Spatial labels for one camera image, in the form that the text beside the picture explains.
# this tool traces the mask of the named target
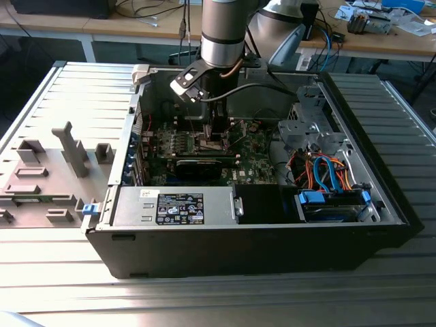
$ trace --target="desk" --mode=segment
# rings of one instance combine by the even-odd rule
[[[126,18],[113,13],[108,20],[96,20],[89,18],[58,17],[46,15],[21,15],[17,14],[8,0],[0,0],[0,34],[26,36],[16,23],[7,14],[3,2],[7,1],[9,11],[18,22],[33,37],[51,37],[59,39],[78,40],[88,62],[95,62],[93,52],[93,41],[105,42],[126,42],[136,44],[165,44],[178,45],[178,28],[180,25],[182,10],[175,10],[158,16],[158,27],[152,27],[139,20]],[[147,3],[146,0],[134,0],[135,7]],[[160,9],[168,9],[176,5],[164,3]],[[392,59],[407,61],[430,61],[436,52],[436,36],[427,35],[416,37],[393,27],[390,35],[354,35],[347,32],[347,25],[344,20],[335,20],[328,14],[334,16],[335,8],[343,5],[342,0],[322,0],[322,10],[329,24],[334,30],[345,34],[345,43],[340,52],[342,57],[364,57],[374,59]],[[131,14],[129,5],[121,8],[126,14]],[[425,16],[436,16],[435,11],[425,10]],[[199,44],[201,35],[201,9],[193,5],[191,7],[191,38],[192,45]],[[301,43],[298,52],[301,54],[298,61],[298,68],[306,69],[310,58],[324,47],[321,35],[315,35],[311,41]]]
[[[393,27],[389,35],[366,33],[355,35],[347,32],[347,22],[336,20],[337,8],[344,5],[343,0],[321,0],[322,12],[333,30],[345,34],[345,42],[340,51],[344,57],[362,57],[374,59],[391,59],[404,61],[430,61],[436,52],[436,35],[418,37],[398,27]],[[423,16],[436,16],[436,10],[424,9]],[[325,43],[317,35],[311,41],[302,42],[300,61],[310,58]]]

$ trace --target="warning label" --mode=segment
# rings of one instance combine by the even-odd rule
[[[204,224],[203,194],[159,194],[158,225]]]

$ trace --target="computer tower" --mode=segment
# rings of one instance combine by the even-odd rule
[[[85,16],[107,19],[116,0],[11,0],[19,14]]]

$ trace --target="copper pipe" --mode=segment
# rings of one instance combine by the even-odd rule
[[[242,58],[239,59],[239,61],[236,63],[236,65],[233,66],[232,70],[230,70],[228,73],[225,73],[225,74],[221,73],[219,75],[219,77],[229,78],[231,75],[233,75],[234,73],[236,73],[238,71],[238,69],[243,65],[243,63],[244,63],[244,59],[242,59]]]

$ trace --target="circuit board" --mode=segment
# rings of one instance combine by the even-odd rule
[[[238,121],[220,141],[206,141],[200,131],[183,131],[162,123],[143,138],[147,184],[210,185],[275,184],[274,168],[267,154],[268,133],[260,122]],[[222,165],[219,178],[184,181],[178,178],[178,161],[215,161]]]

